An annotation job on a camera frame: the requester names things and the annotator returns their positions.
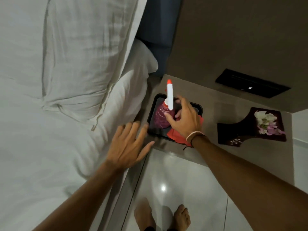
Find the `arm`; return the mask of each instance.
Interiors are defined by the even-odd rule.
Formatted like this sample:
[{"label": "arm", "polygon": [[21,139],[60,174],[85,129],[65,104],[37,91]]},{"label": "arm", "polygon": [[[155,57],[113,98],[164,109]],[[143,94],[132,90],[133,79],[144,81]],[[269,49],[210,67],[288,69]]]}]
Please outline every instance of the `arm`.
[{"label": "arm", "polygon": [[[186,99],[181,120],[166,115],[172,128],[184,137],[201,126],[195,110]],[[192,145],[201,154],[219,184],[244,214],[254,230],[307,230],[308,195],[270,174],[212,144],[205,136],[191,136]]]},{"label": "arm", "polygon": [[144,125],[136,139],[139,127],[139,122],[119,126],[113,137],[107,159],[94,176],[33,231],[88,231],[117,177],[125,169],[141,161],[154,144],[151,142],[141,150],[148,124]]}]

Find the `white spray trigger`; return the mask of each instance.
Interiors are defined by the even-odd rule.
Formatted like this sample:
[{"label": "white spray trigger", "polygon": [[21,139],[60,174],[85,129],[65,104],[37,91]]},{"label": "white spray trigger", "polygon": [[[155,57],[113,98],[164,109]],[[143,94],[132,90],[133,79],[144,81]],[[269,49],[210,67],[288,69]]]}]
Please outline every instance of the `white spray trigger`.
[{"label": "white spray trigger", "polygon": [[167,81],[167,99],[166,99],[166,104],[168,105],[168,109],[172,110],[173,109],[173,86],[171,79],[168,79]]}]

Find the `person's left arm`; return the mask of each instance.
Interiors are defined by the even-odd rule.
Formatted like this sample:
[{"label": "person's left arm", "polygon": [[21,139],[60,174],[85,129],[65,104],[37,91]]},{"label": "person's left arm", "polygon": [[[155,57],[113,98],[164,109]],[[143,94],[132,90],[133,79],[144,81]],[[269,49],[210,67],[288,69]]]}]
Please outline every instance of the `person's left arm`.
[{"label": "person's left arm", "polygon": [[154,144],[150,142],[141,150],[148,124],[143,126],[136,139],[139,127],[139,122],[119,126],[110,145],[107,159],[94,176],[33,231],[88,231],[117,177],[125,169],[140,162]]}]

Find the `tray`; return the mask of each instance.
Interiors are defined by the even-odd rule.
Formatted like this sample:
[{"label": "tray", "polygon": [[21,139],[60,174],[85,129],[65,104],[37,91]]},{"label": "tray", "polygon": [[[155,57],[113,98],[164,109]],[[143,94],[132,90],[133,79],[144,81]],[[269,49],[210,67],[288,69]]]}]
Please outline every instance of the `tray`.
[{"label": "tray", "polygon": [[[151,111],[149,113],[149,117],[148,117],[148,123],[149,123],[149,128],[148,128],[148,134],[152,135],[152,136],[157,136],[172,142],[175,142],[174,140],[172,140],[171,138],[169,138],[167,136],[167,133],[171,130],[171,126],[168,128],[156,128],[155,124],[154,124],[154,116],[153,114],[155,113],[156,109],[158,108],[158,106],[167,98],[167,96],[165,94],[159,93],[155,96],[153,104],[152,104],[152,108]],[[203,109],[201,107],[201,105],[190,102],[190,104],[192,105],[192,107],[196,110],[196,112],[198,113],[198,115],[202,116],[203,114]],[[174,109],[175,109],[175,114],[181,109],[181,105],[174,103]]]}]

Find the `red cloth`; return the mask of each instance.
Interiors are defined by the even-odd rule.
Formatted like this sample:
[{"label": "red cloth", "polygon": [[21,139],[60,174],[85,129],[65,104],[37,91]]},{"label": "red cloth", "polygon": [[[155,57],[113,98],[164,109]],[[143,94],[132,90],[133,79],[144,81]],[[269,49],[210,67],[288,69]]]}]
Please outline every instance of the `red cloth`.
[{"label": "red cloth", "polygon": [[[198,116],[199,116],[199,118],[200,118],[200,124],[202,125],[204,119],[202,118],[202,116],[200,116],[200,115],[198,115]],[[169,138],[171,138],[172,140],[174,140],[175,142],[177,142],[177,143],[183,143],[183,144],[186,144],[187,146],[191,147],[191,144],[188,143],[188,142],[186,141],[186,139],[185,139],[182,135],[180,135],[180,133],[177,132],[175,129],[171,129],[171,130],[167,133],[167,136],[168,136]]]}]

